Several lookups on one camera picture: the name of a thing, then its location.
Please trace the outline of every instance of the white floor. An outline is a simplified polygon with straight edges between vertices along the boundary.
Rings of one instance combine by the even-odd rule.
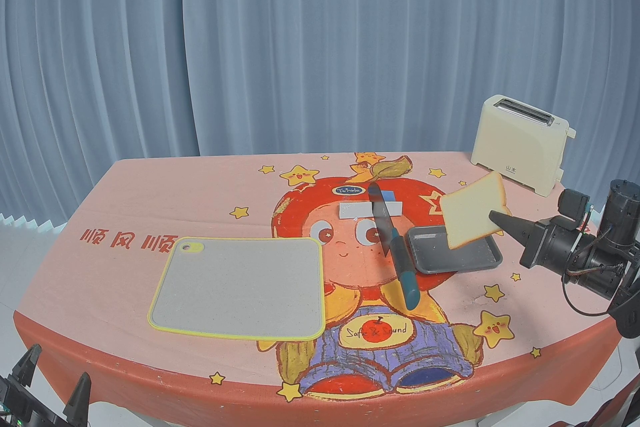
[[[26,351],[13,325],[13,311],[63,227],[54,229],[51,223],[38,227],[35,222],[27,222],[24,218],[14,221],[0,215],[0,375],[3,377],[11,373]],[[559,420],[572,424],[586,421],[638,373],[634,354],[638,345],[640,339],[623,340],[590,388],[572,407],[548,401],[529,402],[456,427],[548,427]],[[37,370],[31,392],[61,415],[64,403]],[[89,420],[91,427],[149,427],[149,423],[130,411],[107,403],[92,404]],[[161,427],[167,425],[164,422],[150,423]],[[633,427],[640,427],[640,421],[633,423]]]

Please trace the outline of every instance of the toaster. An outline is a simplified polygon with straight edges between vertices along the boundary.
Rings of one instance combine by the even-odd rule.
[[[547,197],[562,178],[567,137],[575,138],[575,130],[566,119],[495,95],[483,104],[471,163]]]

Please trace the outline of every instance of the toast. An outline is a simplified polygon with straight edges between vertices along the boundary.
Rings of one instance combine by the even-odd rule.
[[[491,210],[511,215],[502,176],[496,171],[441,197],[440,209],[449,249],[457,249],[500,231],[501,228],[489,219]]]

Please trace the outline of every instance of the purple overalls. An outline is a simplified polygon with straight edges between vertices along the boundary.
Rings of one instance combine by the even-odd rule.
[[[364,306],[349,321],[364,315],[398,316],[384,305]],[[468,378],[473,374],[473,367],[462,355],[449,324],[412,319],[406,322],[413,324],[415,336],[393,348],[345,348],[340,344],[344,324],[326,330],[318,338],[309,368],[300,379],[300,392],[324,379],[342,375],[365,376],[384,391],[392,391],[396,386],[419,387],[455,375]]]

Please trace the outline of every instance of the table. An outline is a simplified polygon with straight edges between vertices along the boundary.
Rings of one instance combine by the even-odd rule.
[[[399,228],[442,224],[439,197],[487,173],[468,158],[441,152],[121,160],[60,233],[15,325],[27,346],[42,346],[38,366],[63,401],[87,371],[92,401],[187,427],[438,427],[524,401],[571,405],[620,336],[612,319],[572,312],[557,275],[520,266],[517,242],[493,236],[504,257],[494,270],[420,277],[420,306],[407,312],[380,245],[355,233],[347,224],[354,220],[337,218],[338,202],[366,200],[362,185],[377,180],[403,201]],[[505,181],[513,215],[557,213],[560,185],[542,198]],[[264,343],[149,325],[175,240],[308,236],[321,218],[333,223],[316,234],[324,243],[321,338]],[[587,311],[606,307],[580,287],[568,290]],[[392,346],[375,336],[366,348],[336,341],[364,313],[404,319],[411,334],[394,332]]]

